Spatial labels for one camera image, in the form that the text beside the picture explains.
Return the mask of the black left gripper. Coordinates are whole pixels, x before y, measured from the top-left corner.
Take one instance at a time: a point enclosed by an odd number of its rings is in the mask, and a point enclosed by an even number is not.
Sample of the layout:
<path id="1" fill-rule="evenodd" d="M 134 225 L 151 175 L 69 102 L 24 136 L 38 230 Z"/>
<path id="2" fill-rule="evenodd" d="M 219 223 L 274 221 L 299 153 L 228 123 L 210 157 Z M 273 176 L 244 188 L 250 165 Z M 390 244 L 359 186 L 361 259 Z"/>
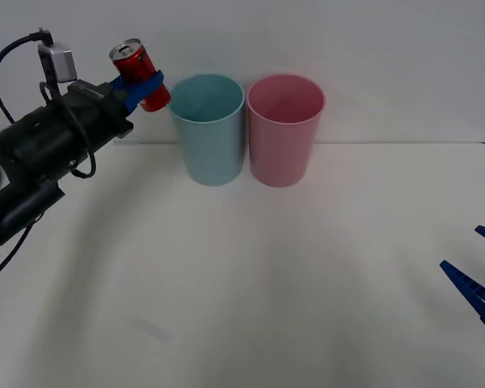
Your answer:
<path id="1" fill-rule="evenodd" d="M 61 94 L 47 82 L 40 83 L 48 121 L 42 124 L 40 146 L 43 162 L 81 162 L 113 138 L 130 134 L 134 124 L 127 119 L 138 105 L 147 112 L 164 108 L 164 75 L 158 70 L 151 78 L 128 84 L 121 75 L 94 86 L 79 80 Z M 124 94 L 121 102 L 115 91 Z"/>

